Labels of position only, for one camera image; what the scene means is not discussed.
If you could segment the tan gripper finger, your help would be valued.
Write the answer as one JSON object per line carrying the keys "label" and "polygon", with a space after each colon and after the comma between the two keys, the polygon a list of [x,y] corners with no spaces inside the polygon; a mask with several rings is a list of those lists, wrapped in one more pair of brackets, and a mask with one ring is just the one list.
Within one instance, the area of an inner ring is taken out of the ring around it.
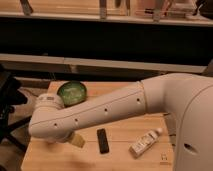
{"label": "tan gripper finger", "polygon": [[69,143],[79,148],[82,148],[85,144],[85,140],[80,134],[73,133],[70,137]]}

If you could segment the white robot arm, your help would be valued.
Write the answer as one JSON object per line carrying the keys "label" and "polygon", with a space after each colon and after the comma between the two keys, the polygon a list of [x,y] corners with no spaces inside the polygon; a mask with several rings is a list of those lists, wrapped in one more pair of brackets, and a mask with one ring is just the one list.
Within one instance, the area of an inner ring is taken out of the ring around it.
{"label": "white robot arm", "polygon": [[60,96],[45,93],[36,100],[29,133],[65,142],[76,130],[162,112],[176,119],[173,171],[213,171],[213,77],[161,75],[69,108]]}

